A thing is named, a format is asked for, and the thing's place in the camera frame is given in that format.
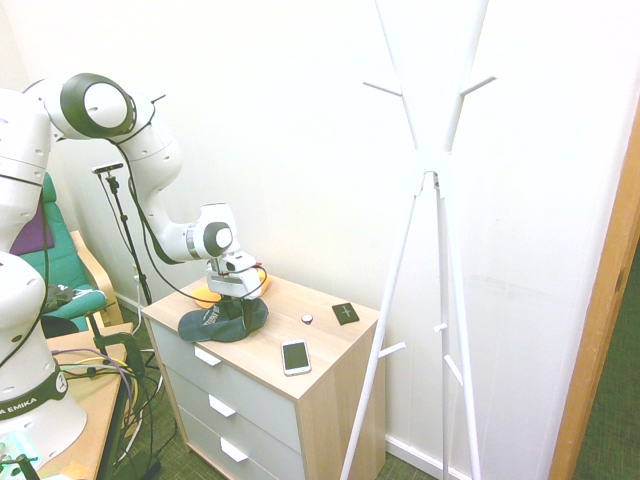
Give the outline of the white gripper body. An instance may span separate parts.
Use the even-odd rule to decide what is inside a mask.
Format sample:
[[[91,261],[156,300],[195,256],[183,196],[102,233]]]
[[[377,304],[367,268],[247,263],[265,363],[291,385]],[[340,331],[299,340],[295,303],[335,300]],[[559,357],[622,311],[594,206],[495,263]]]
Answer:
[[[222,296],[253,299],[255,297],[255,268],[250,267],[226,275],[206,266],[206,282],[210,291]]]

